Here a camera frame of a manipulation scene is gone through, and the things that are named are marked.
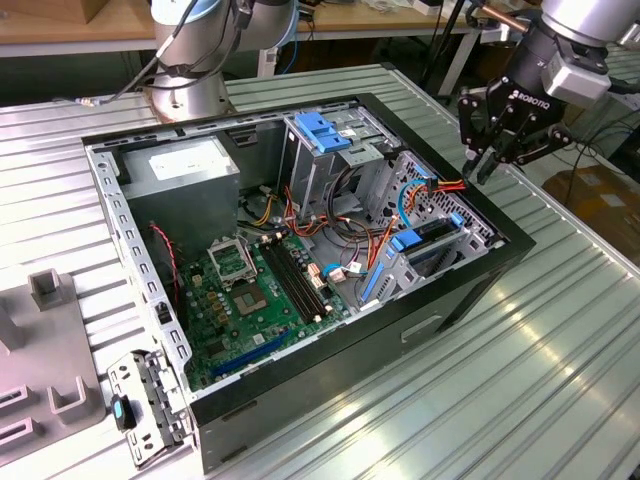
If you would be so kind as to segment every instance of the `metal slotted table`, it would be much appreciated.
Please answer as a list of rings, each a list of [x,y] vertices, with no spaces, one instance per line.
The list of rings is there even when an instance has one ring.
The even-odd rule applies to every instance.
[[[230,82],[239,110],[375,93],[461,167],[454,118],[381,66]],[[0,110],[0,289],[73,275],[105,400],[107,367],[149,348],[79,139],[156,122],[141,96]],[[489,198],[537,242],[468,317],[211,472],[216,478],[626,478],[640,462],[640,272],[515,171]],[[112,417],[0,477],[200,478],[177,450],[136,472]]]

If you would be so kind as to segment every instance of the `blue cable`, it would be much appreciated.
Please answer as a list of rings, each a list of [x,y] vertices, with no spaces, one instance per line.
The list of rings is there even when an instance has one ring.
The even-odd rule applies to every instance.
[[[294,36],[293,37],[293,57],[291,57],[291,61],[289,62],[289,65],[287,65],[287,68],[285,68],[280,75],[284,75],[291,69],[291,67],[293,67],[293,64],[296,63],[297,57],[298,57],[298,37]]]
[[[331,270],[335,270],[336,268],[342,268],[342,265],[340,265],[339,263],[330,263],[329,265],[324,267],[322,276],[326,277],[327,275],[329,275],[329,272],[331,272]]]
[[[402,221],[407,227],[411,226],[411,222],[409,221],[409,217],[407,217],[407,214],[404,213],[404,204],[403,204],[404,192],[406,192],[407,188],[411,187],[412,185],[426,185],[426,184],[427,182],[425,182],[424,180],[411,180],[400,190],[400,195],[398,195],[398,213],[400,214],[400,218],[402,219]]]

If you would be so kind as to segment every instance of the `blue drive bay latch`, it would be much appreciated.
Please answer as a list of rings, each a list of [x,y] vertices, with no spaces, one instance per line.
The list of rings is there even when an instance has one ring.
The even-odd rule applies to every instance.
[[[342,137],[331,122],[318,112],[296,115],[296,125],[321,153],[335,152],[351,146],[351,141]]]

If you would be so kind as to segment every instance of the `green motherboard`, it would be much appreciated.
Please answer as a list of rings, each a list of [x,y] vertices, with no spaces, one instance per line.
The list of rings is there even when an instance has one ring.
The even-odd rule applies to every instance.
[[[279,244],[281,254],[291,259],[311,285],[307,264],[312,262],[300,241],[286,237]],[[225,289],[211,258],[205,256],[180,268],[186,295],[186,335],[193,352],[186,373],[192,391],[205,388],[230,373],[255,363],[274,351],[282,350],[347,317],[340,297],[325,287],[315,293],[325,313],[313,321],[296,309],[283,289],[290,281],[274,275],[264,250],[250,245],[247,251],[257,275]],[[223,275],[241,269],[244,262],[233,249],[214,254]]]

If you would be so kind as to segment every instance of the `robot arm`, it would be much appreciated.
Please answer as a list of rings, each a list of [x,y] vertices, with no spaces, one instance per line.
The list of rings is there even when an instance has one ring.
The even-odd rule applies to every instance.
[[[158,48],[165,44],[190,0],[153,0]],[[222,66],[236,51],[268,49],[295,34],[295,0],[198,0],[180,34],[159,59],[151,100],[166,120],[186,120],[233,110]]]
[[[474,0],[476,8],[505,22],[505,15]],[[640,0],[544,0],[542,15],[524,32],[503,75],[482,93],[463,89],[459,101],[460,134],[467,146],[463,175],[478,171],[483,184],[500,163],[526,165],[573,141],[562,124],[571,103],[588,108],[608,91],[635,93],[636,87],[611,79],[606,45],[625,47],[640,38]],[[478,127],[472,116],[484,113]]]

